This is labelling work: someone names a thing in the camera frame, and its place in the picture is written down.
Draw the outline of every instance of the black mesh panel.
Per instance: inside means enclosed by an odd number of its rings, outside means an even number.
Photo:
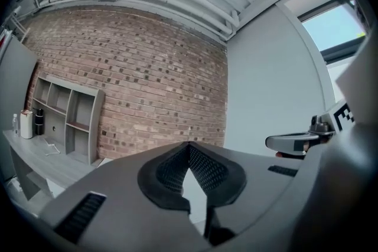
[[[188,167],[189,154],[185,147],[159,165],[157,178],[164,187],[173,192],[181,193]]]
[[[205,194],[217,188],[228,176],[225,166],[190,146],[190,170]]]

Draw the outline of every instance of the sky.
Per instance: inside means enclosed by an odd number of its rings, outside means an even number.
[[[303,22],[320,51],[356,39],[364,33],[344,5]]]

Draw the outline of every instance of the window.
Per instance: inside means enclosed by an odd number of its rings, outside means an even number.
[[[364,29],[349,9],[352,10],[347,5],[339,5],[303,22],[320,51],[365,35]]]
[[[366,34],[354,12],[355,4],[354,0],[332,0],[299,17],[327,64],[336,102],[344,96],[335,81]]]

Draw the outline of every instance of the cubby shelf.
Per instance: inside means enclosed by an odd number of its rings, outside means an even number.
[[[45,109],[44,137],[63,146],[69,157],[92,164],[97,159],[97,128],[105,94],[45,73],[38,76],[32,107]]]

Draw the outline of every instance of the black slot vent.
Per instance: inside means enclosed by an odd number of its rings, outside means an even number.
[[[281,166],[276,166],[276,165],[270,166],[268,170],[272,172],[276,172],[277,174],[288,175],[291,177],[295,177],[296,173],[298,172],[298,170],[296,169],[291,169],[291,168],[286,168],[286,167],[281,167]]]
[[[76,244],[86,227],[98,212],[106,197],[89,193],[74,210],[55,229],[55,232],[66,240]]]

